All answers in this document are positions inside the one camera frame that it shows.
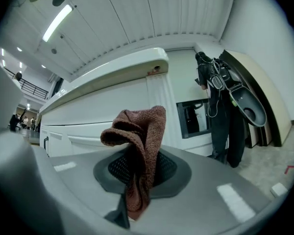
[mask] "balcony railing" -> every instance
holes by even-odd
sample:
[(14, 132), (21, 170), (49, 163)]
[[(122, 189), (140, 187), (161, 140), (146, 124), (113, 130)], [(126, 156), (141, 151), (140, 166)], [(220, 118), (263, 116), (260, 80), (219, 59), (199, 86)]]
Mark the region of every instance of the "balcony railing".
[[(5, 69), (11, 78), (13, 78), (15, 76), (15, 74), (12, 71), (8, 70), (7, 68), (5, 68)], [(28, 93), (31, 93), (35, 96), (38, 96), (42, 99), (46, 99), (46, 97), (48, 95), (47, 91), (39, 88), (38, 86), (33, 85), (32, 83), (27, 82), (24, 79), (20, 80), (20, 85), (21, 85), (22, 90), (24, 90)]]

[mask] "handle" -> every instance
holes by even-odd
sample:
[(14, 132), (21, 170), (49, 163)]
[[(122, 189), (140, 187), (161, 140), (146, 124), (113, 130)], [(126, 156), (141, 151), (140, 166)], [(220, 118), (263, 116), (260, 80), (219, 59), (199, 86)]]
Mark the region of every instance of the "handle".
[(49, 137), (47, 136), (45, 139), (44, 139), (44, 149), (46, 149), (46, 141), (49, 140)]

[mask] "fluorescent light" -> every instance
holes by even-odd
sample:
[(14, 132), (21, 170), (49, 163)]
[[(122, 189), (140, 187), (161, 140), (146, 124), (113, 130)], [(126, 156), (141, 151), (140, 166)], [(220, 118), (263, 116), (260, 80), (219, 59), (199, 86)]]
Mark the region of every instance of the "fluorescent light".
[(72, 11), (72, 7), (68, 4), (64, 6), (64, 8), (59, 12), (59, 14), (53, 19), (52, 23), (49, 25), (48, 29), (46, 30), (43, 40), (47, 42), (50, 36), (53, 34), (55, 29), (59, 26), (63, 19)]

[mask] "beige panel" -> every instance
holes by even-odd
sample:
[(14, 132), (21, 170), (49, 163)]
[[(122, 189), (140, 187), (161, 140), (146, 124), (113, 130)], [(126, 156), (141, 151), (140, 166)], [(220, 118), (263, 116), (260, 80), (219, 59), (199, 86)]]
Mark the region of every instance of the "beige panel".
[(281, 142), (283, 143), (291, 129), (291, 119), (280, 93), (265, 71), (251, 57), (231, 50), (227, 50), (227, 52), (235, 57), (246, 68), (263, 90), (272, 108), (279, 128)]

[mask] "floor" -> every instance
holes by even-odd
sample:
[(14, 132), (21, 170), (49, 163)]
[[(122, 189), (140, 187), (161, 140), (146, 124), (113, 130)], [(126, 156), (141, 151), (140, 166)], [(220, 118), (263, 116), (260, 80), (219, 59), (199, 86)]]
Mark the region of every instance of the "floor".
[(274, 199), (270, 192), (272, 186), (282, 183), (290, 189), (294, 181), (294, 168), (285, 174), (288, 165), (294, 165), (294, 126), (283, 147), (255, 146), (245, 148), (240, 165), (234, 170), (257, 186), (269, 199)]
[(39, 132), (21, 128), (17, 133), (28, 139), (31, 144), (39, 144)]

